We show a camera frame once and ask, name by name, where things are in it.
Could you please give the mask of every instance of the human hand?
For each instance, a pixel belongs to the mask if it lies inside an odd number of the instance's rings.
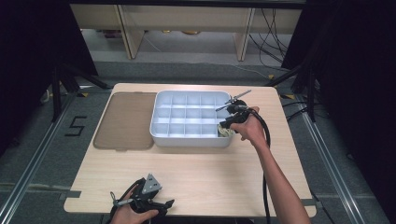
[[[129,191],[127,193],[127,195],[123,198],[123,200],[128,200],[131,195],[132,192],[134,192],[134,189],[136,188],[136,186],[134,188],[131,189],[131,191]],[[113,216],[113,219],[111,220],[112,224],[141,224],[144,221],[155,217],[158,215],[158,210],[149,210],[145,213],[136,213],[134,210],[132,210],[131,205],[129,205],[128,203],[119,207],[116,211],[116,213]]]
[[[255,110],[257,113],[259,113],[260,110],[257,106],[253,106],[251,109]],[[233,123],[231,124],[230,128],[242,135],[242,141],[247,139],[252,145],[262,139],[265,140],[262,124],[251,114],[244,123]]]

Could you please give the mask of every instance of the gray floor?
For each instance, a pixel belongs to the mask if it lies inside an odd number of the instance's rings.
[[[185,35],[181,32],[163,34],[161,31],[150,31],[145,34],[134,60],[127,59],[122,40],[119,38],[106,39],[102,33],[93,30],[84,30],[83,35],[100,79],[108,84],[140,82],[261,86],[268,81],[269,75],[278,77],[283,74],[281,71],[262,65],[259,51],[251,41],[247,48],[246,59],[238,62],[231,34]],[[260,41],[259,36],[254,35],[254,38]],[[280,38],[285,44],[290,41],[289,35],[281,35]],[[276,50],[268,49],[279,56]],[[280,66],[278,62],[266,56],[262,56],[262,61],[269,66]],[[292,81],[293,78],[279,84],[277,87],[279,94],[290,94]],[[85,80],[78,82],[84,86],[92,85]],[[73,184],[110,94],[109,91],[95,87],[82,91],[87,92],[88,95],[73,100],[11,223],[101,222],[101,215],[68,214],[63,210],[64,195]],[[281,99],[283,105],[292,102],[295,100]],[[51,109],[52,102],[38,107],[19,135],[20,144],[10,147],[0,158],[1,203],[5,201],[13,185],[21,177],[50,126]],[[285,116],[299,109],[298,105],[285,106]],[[347,157],[347,148],[322,105],[316,107],[316,114],[320,133],[365,222],[389,223],[356,164]],[[84,130],[80,136],[68,137],[66,136],[68,133],[77,131],[70,128],[75,116],[86,117],[75,123],[84,126]],[[335,223],[353,223],[306,128],[303,117],[297,116],[289,125],[309,187],[325,208],[318,207],[318,213],[312,217],[312,222],[331,223],[325,213],[327,210]]]

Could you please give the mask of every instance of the human arm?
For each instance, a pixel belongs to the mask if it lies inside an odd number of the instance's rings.
[[[244,123],[233,123],[231,129],[242,135],[242,140],[249,140],[256,148],[262,170],[273,201],[276,215],[281,223],[310,223],[309,216],[297,193],[284,176],[268,147],[260,122],[249,115]]]
[[[123,200],[127,200],[131,197],[132,192],[134,192],[134,188],[128,192],[128,194],[123,198]],[[158,210],[149,210],[145,213],[137,214],[134,210],[132,210],[131,206],[127,203],[117,209],[116,213],[114,214],[111,220],[111,224],[140,224],[157,215],[158,215]]]

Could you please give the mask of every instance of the wooden table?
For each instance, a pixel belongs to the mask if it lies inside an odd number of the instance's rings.
[[[167,84],[118,84],[119,91],[158,92],[226,91],[243,96],[250,106],[257,105],[271,132],[271,150],[280,168],[303,199],[312,199],[290,129],[277,92],[269,87],[197,86]],[[262,168],[256,150],[240,135],[226,148],[157,147],[147,150],[102,150],[88,147],[71,191],[78,198],[67,198],[64,209],[71,213],[109,213],[110,191],[120,197],[137,179],[153,173],[163,189],[154,198],[164,203],[175,199],[169,216],[265,217],[262,201]],[[269,198],[271,215],[275,215]],[[305,207],[314,216],[313,205]]]

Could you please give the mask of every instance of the white plastic tray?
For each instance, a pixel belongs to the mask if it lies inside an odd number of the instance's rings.
[[[159,147],[227,147],[218,125],[230,114],[216,109],[230,100],[224,91],[161,91],[157,94],[150,133]]]

